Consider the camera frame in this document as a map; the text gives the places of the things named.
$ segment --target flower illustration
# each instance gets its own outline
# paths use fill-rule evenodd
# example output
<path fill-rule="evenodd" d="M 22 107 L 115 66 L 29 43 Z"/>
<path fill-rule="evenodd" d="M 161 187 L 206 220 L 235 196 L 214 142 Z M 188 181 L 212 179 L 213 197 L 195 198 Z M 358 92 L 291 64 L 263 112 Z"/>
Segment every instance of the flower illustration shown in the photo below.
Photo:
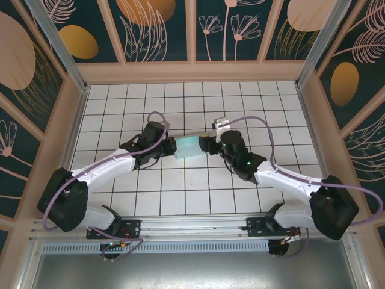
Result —
<path fill-rule="evenodd" d="M 258 16 L 244 16 L 241 22 L 239 22 L 239 15 L 231 17 L 231 28 L 235 39 L 234 60 L 236 60 L 238 41 L 260 37 L 261 30 L 257 29 L 258 27 Z"/>
<path fill-rule="evenodd" d="M 208 16 L 207 19 L 205 16 L 199 17 L 199 24 L 205 34 L 206 39 L 206 50 L 207 55 L 209 57 L 209 61 L 211 61 L 210 52 L 209 52 L 209 43 L 207 40 L 207 35 L 211 33 L 217 33 L 223 30 L 223 26 L 220 25 L 220 21 L 218 19 L 218 15 L 216 16 Z"/>

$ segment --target line drawing of plant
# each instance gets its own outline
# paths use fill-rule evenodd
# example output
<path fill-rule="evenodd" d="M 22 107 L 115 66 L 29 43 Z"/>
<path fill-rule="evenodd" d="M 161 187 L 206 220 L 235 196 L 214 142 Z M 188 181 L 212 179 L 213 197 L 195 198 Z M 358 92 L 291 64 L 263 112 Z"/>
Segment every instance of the line drawing of plant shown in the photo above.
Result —
<path fill-rule="evenodd" d="M 237 6 L 252 6 L 264 3 L 265 0 L 224 0 L 226 4 L 226 16 L 224 19 L 224 32 L 223 32 L 223 61 L 226 60 L 226 34 L 227 34 L 227 21 L 229 20 L 230 8 Z"/>
<path fill-rule="evenodd" d="M 360 181 L 385 179 L 385 114 L 375 123 L 351 132 L 345 142 L 354 168 L 365 177 Z"/>
<path fill-rule="evenodd" d="M 362 22 L 367 31 L 361 33 L 353 47 L 336 52 L 334 56 L 351 51 L 355 62 L 375 63 L 385 52 L 385 0 L 371 0 L 366 15 L 353 25 L 347 33 Z"/>
<path fill-rule="evenodd" d="M 51 67 L 51 62 L 35 43 L 33 45 L 36 56 L 34 78 L 25 89 L 12 89 L 12 93 L 27 112 L 36 119 L 47 122 L 55 104 L 59 83 Z"/>
<path fill-rule="evenodd" d="M 242 21 L 239 22 L 239 15 L 231 17 L 231 28 L 233 30 L 235 39 L 234 60 L 236 61 L 236 50 L 238 42 L 247 39 L 258 38 L 261 35 L 261 30 L 257 30 L 259 27 L 258 17 L 244 16 Z"/>
<path fill-rule="evenodd" d="M 151 4 L 147 2 L 149 16 L 138 0 L 133 0 L 138 16 L 134 13 L 127 0 L 122 0 L 122 4 L 133 21 L 126 21 L 123 17 L 120 20 L 126 31 L 126 43 L 124 48 L 125 56 L 130 62 L 153 62 L 158 57 L 164 60 L 167 54 L 167 30 L 162 15 L 154 11 Z"/>
<path fill-rule="evenodd" d="M 0 120 L 0 157 L 12 157 L 17 161 L 20 161 L 21 163 L 32 167 L 32 164 L 27 163 L 26 161 L 23 161 L 12 154 L 12 148 L 16 139 L 16 133 L 17 125 L 15 123 L 10 122 L 7 127 L 5 120 Z M 25 176 L 12 172 L 11 170 L 7 170 L 4 167 L 0 167 L 0 170 L 24 181 L 28 180 L 28 178 L 26 178 Z"/>
<path fill-rule="evenodd" d="M 207 19 L 206 19 L 206 16 L 200 16 L 199 17 L 199 24 L 203 30 L 203 33 L 205 34 L 207 56 L 209 57 L 209 61 L 211 61 L 207 35 L 222 31 L 223 26 L 220 25 L 218 15 L 216 15 L 215 17 L 214 16 L 208 16 Z"/>

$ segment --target purple cable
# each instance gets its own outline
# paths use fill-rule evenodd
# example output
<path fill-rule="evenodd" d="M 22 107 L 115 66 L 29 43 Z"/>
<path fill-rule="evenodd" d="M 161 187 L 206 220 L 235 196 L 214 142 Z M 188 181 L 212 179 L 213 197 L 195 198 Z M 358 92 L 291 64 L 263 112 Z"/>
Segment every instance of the purple cable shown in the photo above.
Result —
<path fill-rule="evenodd" d="M 163 122 L 164 122 L 164 129 L 163 129 L 163 133 L 162 133 L 162 136 L 161 138 L 154 144 L 152 145 L 151 147 L 147 148 L 147 149 L 144 149 L 142 151 L 138 151 L 138 152 L 128 152 L 126 154 L 121 154 L 119 155 L 118 157 L 111 157 L 111 158 L 107 158 L 103 161 L 100 161 L 99 163 L 96 163 L 94 164 L 93 166 L 87 168 L 85 171 L 79 173 L 78 175 L 74 176 L 72 179 L 69 179 L 67 182 L 65 182 L 60 188 L 59 190 L 54 194 L 53 198 L 51 199 L 51 201 L 48 203 L 48 206 L 44 212 L 44 215 L 43 215 L 43 228 L 44 230 L 46 231 L 52 231 L 54 229 L 57 229 L 58 226 L 54 226 L 52 228 L 48 228 L 47 227 L 47 218 L 48 218 L 48 213 L 49 211 L 51 210 L 54 202 L 56 201 L 56 199 L 58 198 L 58 196 L 60 195 L 60 193 L 71 183 L 73 183 L 75 180 L 77 180 L 78 178 L 80 178 L 81 176 L 83 175 L 86 175 L 88 174 L 90 171 L 92 171 L 93 169 L 109 162 L 109 161 L 112 161 L 112 160 L 118 160 L 119 158 L 123 158 L 123 157 L 128 157 L 130 155 L 138 155 L 138 154 L 143 154 L 145 152 L 148 152 L 148 151 L 151 151 L 152 149 L 156 148 L 164 139 L 164 137 L 166 136 L 166 133 L 167 133 L 167 130 L 168 130 L 168 125 L 167 125 L 167 122 L 166 122 L 166 118 L 164 117 L 163 114 L 157 112 L 157 111 L 153 111 L 152 113 L 149 114 L 148 116 L 148 120 L 150 119 L 150 116 L 153 115 L 153 114 L 158 114 L 162 117 L 163 119 Z"/>
<path fill-rule="evenodd" d="M 257 117 L 257 116 L 245 116 L 245 117 L 240 117 L 239 119 L 232 120 L 231 122 L 225 123 L 223 125 L 220 125 L 219 127 L 221 128 L 221 127 L 224 127 L 224 126 L 227 126 L 227 125 L 232 125 L 233 123 L 240 122 L 241 120 L 245 120 L 245 119 L 256 119 L 256 120 L 259 120 L 259 121 L 261 121 L 266 126 L 266 128 L 268 130 L 268 133 L 269 133 L 270 143 L 271 143 L 270 163 L 271 163 L 271 166 L 274 168 L 274 170 L 279 172 L 281 175 L 287 176 L 288 178 L 294 179 L 296 181 L 304 182 L 305 184 L 319 185 L 321 187 L 345 188 L 345 189 L 357 190 L 357 191 L 362 191 L 362 192 L 364 192 L 366 194 L 370 194 L 371 196 L 373 196 L 377 200 L 377 202 L 378 202 L 378 209 L 377 209 L 377 211 L 372 216 L 367 218 L 366 220 L 362 220 L 362 221 L 359 221 L 359 222 L 351 223 L 350 224 L 351 226 L 362 225 L 362 224 L 371 222 L 371 221 L 379 218 L 379 216 L 381 215 L 381 213 L 383 211 L 384 203 L 381 200 L 381 198 L 379 197 L 379 195 L 377 195 L 373 191 L 370 191 L 370 190 L 368 190 L 366 188 L 354 187 L 352 185 L 327 184 L 327 183 L 324 183 L 324 182 L 312 182 L 312 181 L 308 181 L 306 179 L 299 178 L 297 176 L 293 176 L 293 175 L 291 175 L 289 173 L 282 172 L 280 169 L 278 169 L 278 167 L 274 163 L 275 147 L 274 147 L 273 133 L 271 132 L 271 128 L 269 127 L 269 125 L 266 123 L 266 121 L 264 119 L 261 119 L 260 117 Z"/>

